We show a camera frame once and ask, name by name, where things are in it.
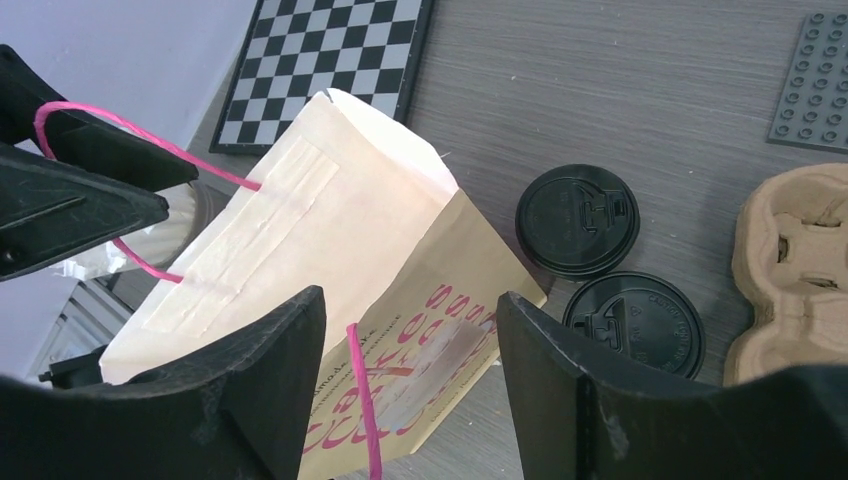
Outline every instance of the black and white checkered board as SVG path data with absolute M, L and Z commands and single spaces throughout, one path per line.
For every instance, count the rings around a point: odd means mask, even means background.
M 259 0 L 211 152 L 264 154 L 315 93 L 404 121 L 433 0 Z

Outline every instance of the paper bag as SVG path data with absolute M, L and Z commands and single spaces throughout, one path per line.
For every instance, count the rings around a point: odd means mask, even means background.
M 435 150 L 349 94 L 317 94 L 101 358 L 122 383 L 324 288 L 327 334 L 301 478 L 368 456 L 347 325 L 384 460 L 414 452 L 497 357 L 497 298 L 545 296 Z

